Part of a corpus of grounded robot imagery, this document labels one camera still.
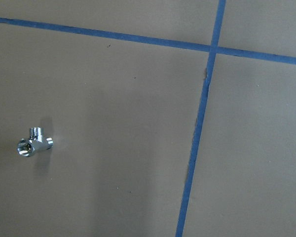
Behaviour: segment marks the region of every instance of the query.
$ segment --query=blue line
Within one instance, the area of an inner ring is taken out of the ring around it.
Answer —
[[[42,22],[35,22],[35,21],[7,19],[7,18],[0,17],[0,23],[53,30],[53,31],[68,32],[68,33],[81,34],[81,35],[87,35],[87,36],[110,38],[110,39],[116,39],[116,40],[126,40],[126,41],[139,42],[139,43],[155,44],[155,45],[168,46],[168,47],[174,47],[174,48],[191,49],[191,50],[197,50],[197,51],[203,51],[203,52],[209,52],[210,50],[209,45],[204,45],[199,43],[189,43],[189,42],[169,40],[169,39],[158,39],[158,38],[152,38],[152,37],[122,34],[122,33],[109,32],[109,31],[92,30],[92,29],[86,29],[86,28],[63,26],[63,25],[42,23]]]
[[[200,101],[199,108],[198,108],[197,122],[196,122],[194,136],[193,136],[190,159],[188,162],[188,174],[187,174],[187,179],[186,179],[184,191],[183,191],[183,197],[182,197],[181,208],[180,208],[180,213],[179,213],[176,237],[182,237],[182,235],[183,235],[187,206],[188,206],[189,196],[191,193],[193,175],[194,175],[194,170],[195,170],[195,163],[196,163],[196,159],[197,159],[198,147],[199,147],[199,142],[200,142],[200,138],[201,138],[201,132],[202,132],[205,110],[206,110],[206,105],[207,105],[208,91],[209,91],[209,86],[210,86],[211,79],[212,79],[215,57],[216,57],[216,53],[217,53],[217,49],[218,49],[218,41],[219,41],[221,28],[222,28],[222,19],[223,19],[225,4],[226,4],[226,0],[220,0],[218,3],[218,9],[217,9],[217,14],[216,14],[214,30],[213,30],[211,48],[209,51],[207,67],[206,67],[207,76],[206,76],[206,79],[204,80],[204,83],[203,83],[201,101]]]
[[[289,57],[289,56],[276,55],[276,54],[270,54],[270,53],[260,53],[260,52],[253,52],[253,51],[247,51],[247,50],[225,48],[225,47],[218,47],[217,53],[232,55],[232,56],[239,56],[239,57],[246,57],[246,58],[262,59],[262,60],[280,62],[280,63],[296,64],[296,57]]]

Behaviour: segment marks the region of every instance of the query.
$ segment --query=metal pipe fitting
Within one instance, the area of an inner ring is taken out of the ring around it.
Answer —
[[[52,148],[52,138],[44,138],[44,129],[40,127],[30,128],[30,137],[21,139],[18,143],[18,153],[24,157],[31,157],[36,152],[41,152]]]

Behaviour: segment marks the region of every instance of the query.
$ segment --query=gray floor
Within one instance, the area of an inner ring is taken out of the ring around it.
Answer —
[[[0,17],[210,45],[218,3],[0,0]],[[164,44],[0,24],[0,237],[176,235],[209,53]],[[227,0],[219,46],[296,57],[296,1]],[[217,54],[183,236],[296,237],[286,62]],[[55,145],[24,158],[31,126]]]

